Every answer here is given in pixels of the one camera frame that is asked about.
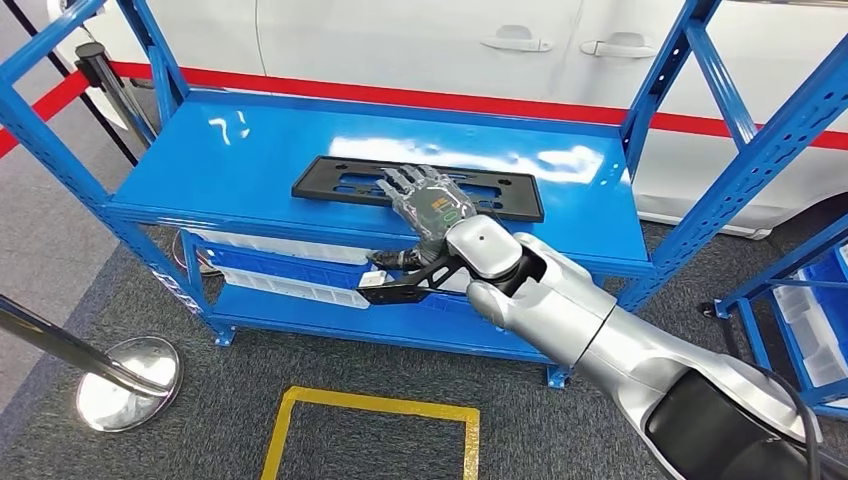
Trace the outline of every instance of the stanchion post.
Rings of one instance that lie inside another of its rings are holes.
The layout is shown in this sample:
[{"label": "stanchion post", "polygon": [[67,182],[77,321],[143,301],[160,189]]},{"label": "stanchion post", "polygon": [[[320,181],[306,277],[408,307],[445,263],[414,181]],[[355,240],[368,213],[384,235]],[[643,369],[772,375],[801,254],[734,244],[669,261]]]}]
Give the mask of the stanchion post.
[{"label": "stanchion post", "polygon": [[87,372],[77,411],[92,428],[119,432],[150,420],[177,395],[182,362],[157,337],[122,342],[103,353],[0,294],[0,329]]},{"label": "stanchion post", "polygon": [[106,93],[106,97],[127,128],[145,147],[150,147],[156,140],[156,131],[132,92],[115,75],[103,45],[97,42],[86,43],[77,47],[76,54],[79,57],[76,62],[77,68],[83,72],[91,86],[98,87]]}]

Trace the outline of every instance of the robot finger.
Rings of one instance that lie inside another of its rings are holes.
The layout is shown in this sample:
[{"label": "robot finger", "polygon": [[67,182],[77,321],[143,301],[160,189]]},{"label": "robot finger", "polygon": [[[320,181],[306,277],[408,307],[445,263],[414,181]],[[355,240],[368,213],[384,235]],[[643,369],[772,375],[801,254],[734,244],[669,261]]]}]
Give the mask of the robot finger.
[{"label": "robot finger", "polygon": [[404,174],[400,173],[399,171],[397,171],[397,169],[394,168],[386,168],[384,169],[384,171],[386,172],[386,175],[388,175],[389,178],[391,178],[392,181],[395,182],[395,184],[401,188],[400,193],[409,193],[410,191],[412,191],[412,183],[406,178]]},{"label": "robot finger", "polygon": [[438,170],[431,167],[430,165],[420,165],[418,168],[420,168],[421,171],[424,172],[424,175],[428,178],[440,178],[442,176],[442,174],[439,173]]},{"label": "robot finger", "polygon": [[382,178],[377,180],[377,186],[383,189],[383,191],[386,192],[386,195],[392,200],[401,196],[400,192],[395,190],[395,187],[393,187],[391,183],[383,180]]},{"label": "robot finger", "polygon": [[406,174],[407,174],[407,175],[409,175],[409,177],[410,177],[410,178],[412,178],[414,181],[416,181],[416,182],[417,182],[417,181],[420,181],[420,180],[424,180],[424,174],[423,174],[423,173],[421,173],[421,171],[420,171],[420,170],[418,170],[417,168],[413,167],[412,165],[404,165],[404,166],[402,166],[402,167],[400,167],[400,168],[401,168],[404,172],[406,172]]}]

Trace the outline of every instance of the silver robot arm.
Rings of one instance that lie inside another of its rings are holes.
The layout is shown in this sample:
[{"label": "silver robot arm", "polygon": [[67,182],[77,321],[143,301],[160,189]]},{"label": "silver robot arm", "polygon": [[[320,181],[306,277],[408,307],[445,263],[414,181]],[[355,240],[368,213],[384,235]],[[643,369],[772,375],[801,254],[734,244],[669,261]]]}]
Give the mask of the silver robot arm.
[{"label": "silver robot arm", "polygon": [[473,270],[474,308],[607,394],[670,478],[807,478],[804,444],[806,434],[821,441],[818,423],[805,432],[774,380],[616,306],[585,269],[532,235],[511,236],[477,215],[446,241]]}]

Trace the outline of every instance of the yellow floor marking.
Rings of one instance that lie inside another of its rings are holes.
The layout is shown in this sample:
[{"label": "yellow floor marking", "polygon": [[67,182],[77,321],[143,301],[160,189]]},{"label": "yellow floor marking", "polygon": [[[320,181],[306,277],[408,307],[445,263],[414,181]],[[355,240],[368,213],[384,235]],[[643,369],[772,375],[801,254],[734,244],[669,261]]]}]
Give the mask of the yellow floor marking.
[{"label": "yellow floor marking", "polygon": [[283,394],[277,421],[271,433],[265,467],[260,480],[277,480],[277,471],[283,460],[283,447],[291,422],[291,412],[295,402],[318,403],[333,407],[356,408],[371,412],[396,413],[400,415],[418,415],[465,422],[465,458],[463,461],[463,480],[477,480],[477,467],[480,462],[480,411],[476,408],[457,407],[441,403],[414,402],[395,398],[372,397],[354,393],[333,392],[316,388],[291,387]]}]

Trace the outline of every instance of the gray carpet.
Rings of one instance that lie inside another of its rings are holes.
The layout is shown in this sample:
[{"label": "gray carpet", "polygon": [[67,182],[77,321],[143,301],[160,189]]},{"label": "gray carpet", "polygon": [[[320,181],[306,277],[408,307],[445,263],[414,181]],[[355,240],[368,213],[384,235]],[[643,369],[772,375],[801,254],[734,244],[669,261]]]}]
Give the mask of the gray carpet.
[{"label": "gray carpet", "polygon": [[[797,229],[820,227],[787,228],[798,235]],[[645,225],[651,245],[667,231]],[[719,325],[696,307],[776,260],[792,244],[780,238],[780,232],[769,242],[717,237],[642,315],[685,340],[727,351]],[[98,347],[141,334],[171,339],[186,359],[183,391],[154,423],[99,434],[72,409],[79,372],[44,360],[13,399],[16,420],[8,409],[0,417],[5,479],[258,478],[281,394],[291,385],[478,408],[483,479],[662,478],[608,401],[580,378],[556,391],[543,384],[538,365],[259,331],[242,331],[232,347],[218,348],[123,248],[68,325]],[[785,356],[777,350],[775,356]],[[44,373],[51,368],[52,375]],[[298,405],[278,478],[461,478],[458,425]],[[829,450],[842,458],[846,427],[822,420]]]}]

